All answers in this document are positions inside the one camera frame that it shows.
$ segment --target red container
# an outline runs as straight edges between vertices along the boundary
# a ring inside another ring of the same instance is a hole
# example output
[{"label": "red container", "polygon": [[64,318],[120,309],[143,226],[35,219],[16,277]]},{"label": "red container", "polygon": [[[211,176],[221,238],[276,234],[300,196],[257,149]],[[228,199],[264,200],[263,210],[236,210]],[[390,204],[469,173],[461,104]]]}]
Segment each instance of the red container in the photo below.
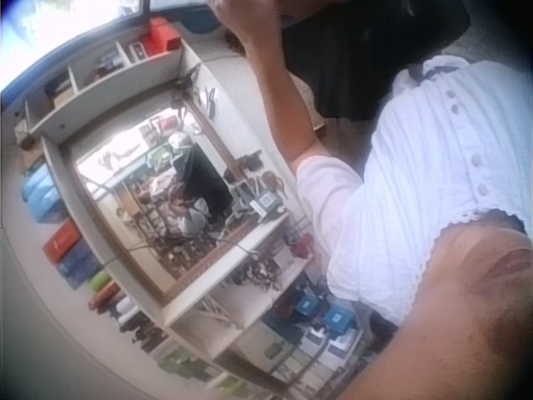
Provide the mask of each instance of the red container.
[{"label": "red container", "polygon": [[179,32],[163,17],[150,18],[150,36],[160,53],[177,50],[182,45]]},{"label": "red container", "polygon": [[53,265],[57,265],[61,259],[80,240],[80,232],[74,223],[69,219],[52,236],[52,238],[42,247],[48,260]]},{"label": "red container", "polygon": [[97,310],[105,307],[105,305],[110,302],[111,299],[113,299],[119,292],[120,287],[114,281],[111,281],[104,286],[100,292],[94,295],[88,304],[89,310]]}]

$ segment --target window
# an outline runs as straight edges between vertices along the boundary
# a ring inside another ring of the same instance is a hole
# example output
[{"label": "window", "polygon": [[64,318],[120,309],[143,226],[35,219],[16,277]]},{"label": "window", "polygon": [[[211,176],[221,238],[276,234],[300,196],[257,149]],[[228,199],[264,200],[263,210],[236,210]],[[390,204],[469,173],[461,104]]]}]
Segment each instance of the window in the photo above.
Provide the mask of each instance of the window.
[{"label": "window", "polygon": [[167,8],[197,6],[206,3],[207,0],[151,0],[150,10],[159,11]]},{"label": "window", "polygon": [[2,14],[0,90],[55,48],[138,14],[142,0],[21,0]]}]

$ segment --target hand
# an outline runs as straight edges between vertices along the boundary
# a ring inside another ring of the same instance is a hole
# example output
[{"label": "hand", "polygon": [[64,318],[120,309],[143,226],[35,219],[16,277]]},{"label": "hand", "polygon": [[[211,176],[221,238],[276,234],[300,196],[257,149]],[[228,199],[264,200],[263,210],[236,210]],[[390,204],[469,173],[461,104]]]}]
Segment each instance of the hand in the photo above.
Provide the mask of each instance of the hand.
[{"label": "hand", "polygon": [[281,21],[276,0],[208,0],[217,18],[244,48],[281,48]]}]

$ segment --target blue container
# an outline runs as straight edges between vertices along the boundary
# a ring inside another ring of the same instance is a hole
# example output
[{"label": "blue container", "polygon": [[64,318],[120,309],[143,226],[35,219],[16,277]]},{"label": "blue container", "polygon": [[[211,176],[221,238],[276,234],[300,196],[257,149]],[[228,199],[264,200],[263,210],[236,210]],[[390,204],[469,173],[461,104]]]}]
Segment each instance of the blue container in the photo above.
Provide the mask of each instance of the blue container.
[{"label": "blue container", "polygon": [[46,196],[46,194],[55,187],[56,185],[53,183],[52,177],[47,175],[32,187],[32,192],[27,198],[28,202],[35,203],[39,198]]},{"label": "blue container", "polygon": [[84,282],[98,273],[100,269],[100,263],[97,258],[90,253],[87,257],[75,264],[69,275],[66,275],[61,270],[59,273],[65,278],[69,286],[76,290],[82,286]]},{"label": "blue container", "polygon": [[353,311],[346,310],[343,307],[333,304],[330,311],[328,311],[324,317],[324,323],[327,327],[331,328],[331,330],[344,335],[353,318]]},{"label": "blue container", "polygon": [[59,223],[68,217],[59,192],[54,187],[46,194],[44,191],[34,190],[28,204],[33,218],[38,223]]},{"label": "blue container", "polygon": [[44,163],[37,169],[37,171],[26,178],[26,182],[22,188],[22,199],[24,202],[28,201],[33,190],[35,190],[37,185],[46,177],[50,177],[50,171],[48,170],[48,165]]},{"label": "blue container", "polygon": [[318,310],[319,302],[320,300],[317,296],[306,294],[306,296],[296,306],[296,310],[306,317],[313,318]]},{"label": "blue container", "polygon": [[80,240],[70,251],[65,254],[57,269],[64,277],[70,277],[77,269],[77,265],[91,255],[87,242]]}]

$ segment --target dark hair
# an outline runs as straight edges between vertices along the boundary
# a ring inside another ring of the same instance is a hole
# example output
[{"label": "dark hair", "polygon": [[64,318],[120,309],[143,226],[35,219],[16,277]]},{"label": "dark hair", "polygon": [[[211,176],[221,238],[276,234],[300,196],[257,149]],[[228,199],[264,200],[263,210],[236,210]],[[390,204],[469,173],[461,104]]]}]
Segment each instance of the dark hair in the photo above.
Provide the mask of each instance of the dark hair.
[{"label": "dark hair", "polygon": [[140,204],[149,204],[152,201],[152,196],[150,195],[150,192],[148,190],[142,190],[138,195],[137,199],[139,200]]}]

